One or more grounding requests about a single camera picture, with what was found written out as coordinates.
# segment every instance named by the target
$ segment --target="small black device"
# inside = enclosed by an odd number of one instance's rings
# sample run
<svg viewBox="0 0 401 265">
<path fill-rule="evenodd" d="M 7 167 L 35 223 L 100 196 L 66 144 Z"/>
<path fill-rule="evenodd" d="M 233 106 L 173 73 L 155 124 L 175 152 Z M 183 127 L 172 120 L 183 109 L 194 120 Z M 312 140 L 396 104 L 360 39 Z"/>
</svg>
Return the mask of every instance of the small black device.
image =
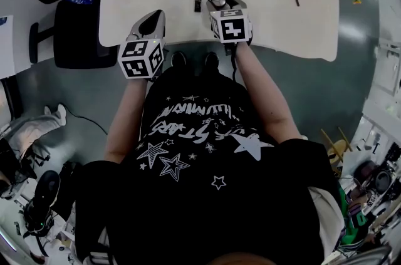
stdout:
<svg viewBox="0 0 401 265">
<path fill-rule="evenodd" d="M 202 0 L 195 0 L 195 12 L 201 12 L 202 11 Z"/>
</svg>

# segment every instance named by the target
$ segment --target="person's right arm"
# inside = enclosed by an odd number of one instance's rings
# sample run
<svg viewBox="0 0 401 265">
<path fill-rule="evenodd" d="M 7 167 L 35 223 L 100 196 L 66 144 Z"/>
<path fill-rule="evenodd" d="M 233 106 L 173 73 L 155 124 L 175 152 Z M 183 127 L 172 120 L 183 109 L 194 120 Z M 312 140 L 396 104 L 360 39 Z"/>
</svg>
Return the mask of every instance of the person's right arm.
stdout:
<svg viewBox="0 0 401 265">
<path fill-rule="evenodd" d="M 302 138 L 280 89 L 245 43 L 238 43 L 236 60 L 264 131 L 278 143 Z"/>
</svg>

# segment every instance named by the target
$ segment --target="person's left arm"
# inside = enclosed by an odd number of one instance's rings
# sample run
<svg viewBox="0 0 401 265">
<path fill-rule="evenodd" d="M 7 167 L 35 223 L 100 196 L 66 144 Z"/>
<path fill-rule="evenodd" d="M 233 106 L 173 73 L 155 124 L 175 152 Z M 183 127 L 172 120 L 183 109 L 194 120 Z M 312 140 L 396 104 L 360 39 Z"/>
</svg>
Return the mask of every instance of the person's left arm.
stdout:
<svg viewBox="0 0 401 265">
<path fill-rule="evenodd" d="M 139 140 L 147 80 L 128 81 L 107 136 L 105 160 L 121 163 Z"/>
</svg>

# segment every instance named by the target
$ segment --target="sneaker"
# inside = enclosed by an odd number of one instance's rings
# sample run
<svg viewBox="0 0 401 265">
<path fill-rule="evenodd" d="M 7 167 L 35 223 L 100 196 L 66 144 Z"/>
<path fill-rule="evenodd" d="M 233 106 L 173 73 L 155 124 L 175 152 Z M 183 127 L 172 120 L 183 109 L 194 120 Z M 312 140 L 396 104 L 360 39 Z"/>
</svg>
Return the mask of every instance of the sneaker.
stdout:
<svg viewBox="0 0 401 265">
<path fill-rule="evenodd" d="M 45 115 L 51 115 L 51 110 L 50 110 L 49 106 L 45 106 L 45 108 L 44 108 L 44 114 L 45 114 Z"/>
<path fill-rule="evenodd" d="M 187 57 L 181 51 L 175 52 L 171 57 L 171 66 L 183 67 L 187 64 Z"/>
<path fill-rule="evenodd" d="M 56 115 L 60 118 L 60 125 L 65 126 L 67 124 L 67 111 L 62 104 L 58 104 Z"/>
<path fill-rule="evenodd" d="M 207 54 L 204 69 L 209 72 L 219 69 L 219 57 L 214 52 L 209 52 Z"/>
</svg>

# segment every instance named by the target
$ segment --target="green floor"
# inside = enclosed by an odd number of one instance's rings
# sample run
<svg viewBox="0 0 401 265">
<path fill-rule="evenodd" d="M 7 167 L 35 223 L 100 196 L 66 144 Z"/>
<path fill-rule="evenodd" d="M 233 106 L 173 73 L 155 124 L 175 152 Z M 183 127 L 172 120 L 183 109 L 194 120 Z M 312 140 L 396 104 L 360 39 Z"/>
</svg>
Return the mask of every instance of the green floor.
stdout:
<svg viewBox="0 0 401 265">
<path fill-rule="evenodd" d="M 295 122 L 303 135 L 322 142 L 320 128 L 332 139 L 340 136 L 336 126 L 352 138 L 362 115 L 363 103 L 372 84 L 374 49 L 378 43 L 378 1 L 340 0 L 338 54 L 334 62 L 307 60 L 266 48 L 254 47 L 259 60 L 284 93 Z M 168 46 L 171 54 L 184 51 L 191 63 L 207 51 L 219 55 L 220 72 L 232 75 L 229 57 L 218 43 Z M 126 80 L 118 65 L 101 70 L 65 70 L 54 60 L 34 65 L 17 75 L 25 115 L 39 115 L 45 105 L 65 103 L 76 115 L 96 120 L 108 129 L 117 109 Z M 237 74 L 237 81 L 242 81 Z M 67 126 L 43 137 L 52 159 L 46 169 L 58 170 L 68 159 L 81 163 L 103 158 L 105 136 L 93 124 L 68 116 Z"/>
</svg>

